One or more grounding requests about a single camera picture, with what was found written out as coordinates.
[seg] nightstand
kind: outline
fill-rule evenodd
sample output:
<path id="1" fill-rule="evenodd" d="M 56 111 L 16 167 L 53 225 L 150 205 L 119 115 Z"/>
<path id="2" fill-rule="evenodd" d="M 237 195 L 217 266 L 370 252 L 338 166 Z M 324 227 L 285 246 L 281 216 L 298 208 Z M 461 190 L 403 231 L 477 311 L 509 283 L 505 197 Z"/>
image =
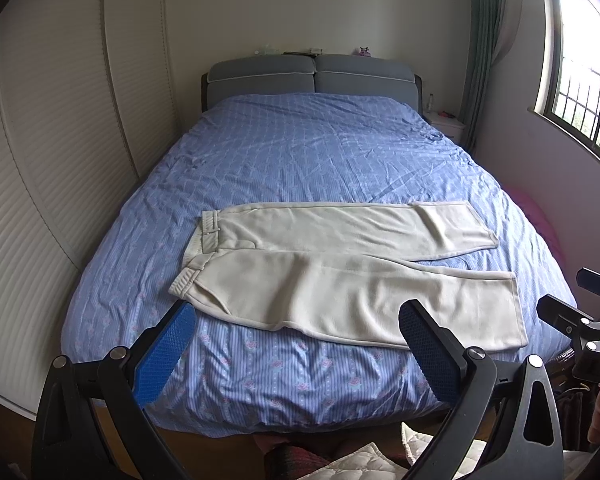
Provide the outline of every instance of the nightstand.
<path id="1" fill-rule="evenodd" d="M 424 112 L 424 116 L 431 122 L 431 126 L 439 130 L 456 144 L 460 144 L 464 124 L 458 119 L 450 119 L 438 115 L 438 112 Z"/>

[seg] gray upholstered headboard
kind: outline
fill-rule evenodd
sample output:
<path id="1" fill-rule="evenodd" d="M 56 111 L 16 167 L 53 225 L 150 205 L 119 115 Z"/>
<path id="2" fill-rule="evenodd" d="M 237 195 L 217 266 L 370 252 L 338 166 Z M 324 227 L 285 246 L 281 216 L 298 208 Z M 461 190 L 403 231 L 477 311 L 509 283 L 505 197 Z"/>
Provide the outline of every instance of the gray upholstered headboard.
<path id="1" fill-rule="evenodd" d="M 422 81 L 408 66 L 343 54 L 254 56 L 216 63 L 202 76 L 202 111 L 233 95 L 290 92 L 386 96 L 422 114 Z"/>

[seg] headboard cushion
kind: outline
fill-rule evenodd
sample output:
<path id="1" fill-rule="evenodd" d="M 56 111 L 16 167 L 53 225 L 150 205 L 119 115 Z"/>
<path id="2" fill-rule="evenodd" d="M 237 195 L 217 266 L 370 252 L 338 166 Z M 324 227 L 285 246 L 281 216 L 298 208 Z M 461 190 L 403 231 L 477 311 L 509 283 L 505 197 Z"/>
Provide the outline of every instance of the headboard cushion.
<path id="1" fill-rule="evenodd" d="M 411 69 L 397 61 L 329 54 L 315 59 L 315 91 L 391 97 L 422 111 L 420 89 Z"/>
<path id="2" fill-rule="evenodd" d="M 309 56 L 253 56 L 222 61 L 213 65 L 206 76 L 206 104 L 211 108 L 222 99 L 242 94 L 315 92 L 314 73 L 314 60 Z"/>

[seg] blue bedsheet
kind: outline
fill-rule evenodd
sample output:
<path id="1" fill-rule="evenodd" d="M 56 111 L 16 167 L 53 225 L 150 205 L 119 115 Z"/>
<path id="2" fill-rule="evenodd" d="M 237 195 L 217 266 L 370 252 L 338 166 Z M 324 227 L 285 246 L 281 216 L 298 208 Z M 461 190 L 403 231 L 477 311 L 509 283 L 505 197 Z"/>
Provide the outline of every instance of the blue bedsheet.
<path id="1" fill-rule="evenodd" d="M 573 296 L 546 244 L 496 181 L 411 108 L 389 98 L 229 98 L 157 165 L 104 238 L 71 302 L 62 351 L 76 362 L 130 346 L 176 299 L 168 288 L 202 210 L 249 202 L 468 200 L 494 250 L 431 265 L 513 270 L 529 345 L 497 358 L 549 359 L 568 340 L 536 316 Z M 198 314 L 194 338 L 148 406 L 164 428 L 208 436 L 320 431 L 422 415 L 439 406 L 408 351 L 265 332 Z"/>

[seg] curtain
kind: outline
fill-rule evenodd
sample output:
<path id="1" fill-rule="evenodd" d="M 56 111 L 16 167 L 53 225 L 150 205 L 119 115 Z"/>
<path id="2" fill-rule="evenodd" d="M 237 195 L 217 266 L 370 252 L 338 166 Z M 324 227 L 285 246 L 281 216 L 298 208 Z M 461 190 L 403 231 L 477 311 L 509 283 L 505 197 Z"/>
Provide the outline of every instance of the curtain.
<path id="1" fill-rule="evenodd" d="M 504 0 L 471 0 L 471 42 L 458 117 L 465 125 L 462 145 L 469 153 L 476 144 L 475 129 L 484 103 L 503 11 Z"/>

